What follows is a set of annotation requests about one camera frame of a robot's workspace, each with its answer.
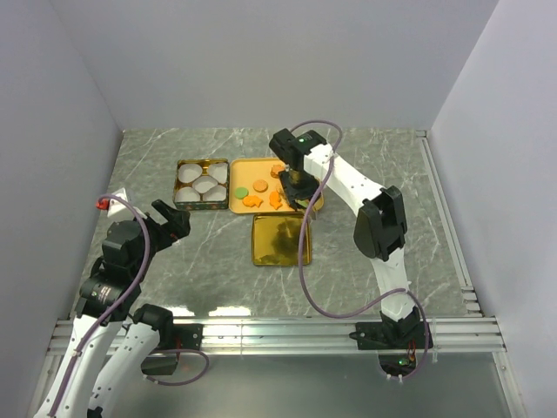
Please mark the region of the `orange flower cookie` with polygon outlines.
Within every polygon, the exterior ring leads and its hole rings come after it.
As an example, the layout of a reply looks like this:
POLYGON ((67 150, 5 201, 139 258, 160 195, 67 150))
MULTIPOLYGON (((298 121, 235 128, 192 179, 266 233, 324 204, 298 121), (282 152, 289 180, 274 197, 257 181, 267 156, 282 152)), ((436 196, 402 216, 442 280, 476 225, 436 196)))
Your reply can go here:
POLYGON ((285 167, 283 165, 273 165, 270 174, 274 179, 278 179, 280 173, 283 172, 284 170, 285 167))

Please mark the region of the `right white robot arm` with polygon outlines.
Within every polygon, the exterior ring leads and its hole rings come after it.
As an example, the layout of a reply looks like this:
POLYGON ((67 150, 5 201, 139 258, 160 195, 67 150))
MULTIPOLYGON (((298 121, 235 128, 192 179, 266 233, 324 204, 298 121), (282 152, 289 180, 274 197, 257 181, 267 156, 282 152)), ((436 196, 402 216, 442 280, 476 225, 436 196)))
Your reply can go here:
POLYGON ((279 179, 291 207, 306 203, 303 222, 328 187, 341 198, 356 223, 353 240, 358 250, 372 262, 383 297, 380 302, 381 332, 391 347, 403 347, 413 338, 423 320, 419 305, 409 290, 404 245, 407 222, 401 191, 385 187, 359 172, 336 153, 314 130, 295 136, 283 129, 272 135, 270 149, 286 165, 279 179))

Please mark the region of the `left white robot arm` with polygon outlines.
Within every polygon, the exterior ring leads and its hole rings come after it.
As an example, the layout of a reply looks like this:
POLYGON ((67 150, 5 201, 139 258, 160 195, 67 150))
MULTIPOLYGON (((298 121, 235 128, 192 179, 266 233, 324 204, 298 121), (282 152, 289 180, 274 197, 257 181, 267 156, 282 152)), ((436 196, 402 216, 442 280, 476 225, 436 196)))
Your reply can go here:
POLYGON ((113 355, 108 351, 121 331, 153 257, 189 235, 190 214, 158 199, 152 207, 165 219, 131 209, 115 220, 102 243, 90 277, 83 283, 70 341, 57 375, 38 409, 38 417, 108 417, 127 380, 154 349, 175 339, 171 311, 139 308, 113 355))

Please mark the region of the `metal tongs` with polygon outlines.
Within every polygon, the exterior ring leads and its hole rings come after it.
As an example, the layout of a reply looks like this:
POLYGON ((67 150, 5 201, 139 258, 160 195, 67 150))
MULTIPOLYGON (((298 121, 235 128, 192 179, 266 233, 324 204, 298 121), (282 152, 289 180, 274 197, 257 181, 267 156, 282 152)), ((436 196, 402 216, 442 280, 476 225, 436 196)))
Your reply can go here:
MULTIPOLYGON (((294 197, 286 197, 288 206, 295 212, 306 213, 310 205, 310 199, 295 199, 294 197)), ((319 198, 316 200, 314 205, 309 212, 309 217, 311 220, 315 220, 318 217, 318 212, 324 204, 323 195, 320 194, 319 198)))

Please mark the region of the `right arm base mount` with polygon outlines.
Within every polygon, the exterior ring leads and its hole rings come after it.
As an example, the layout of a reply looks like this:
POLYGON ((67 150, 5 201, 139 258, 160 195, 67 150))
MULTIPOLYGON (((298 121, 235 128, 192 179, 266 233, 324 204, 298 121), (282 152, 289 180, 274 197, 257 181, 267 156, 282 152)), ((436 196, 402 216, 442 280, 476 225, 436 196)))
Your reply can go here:
POLYGON ((383 322, 357 322, 349 338, 359 351, 377 351, 379 366, 388 380, 403 382, 419 370, 418 352, 433 348, 429 325, 423 320, 405 334, 397 334, 383 322))

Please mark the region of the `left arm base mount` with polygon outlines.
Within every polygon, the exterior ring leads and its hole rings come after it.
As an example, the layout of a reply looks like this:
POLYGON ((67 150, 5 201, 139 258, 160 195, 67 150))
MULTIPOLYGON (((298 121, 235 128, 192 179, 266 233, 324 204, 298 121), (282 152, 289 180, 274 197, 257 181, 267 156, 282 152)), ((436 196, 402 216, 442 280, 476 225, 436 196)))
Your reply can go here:
MULTIPOLYGON (((175 325, 170 337, 165 337, 156 350, 190 349, 199 351, 203 338, 199 323, 175 325)), ((171 376, 178 369, 182 353, 149 354, 141 364, 141 371, 148 376, 171 376)))

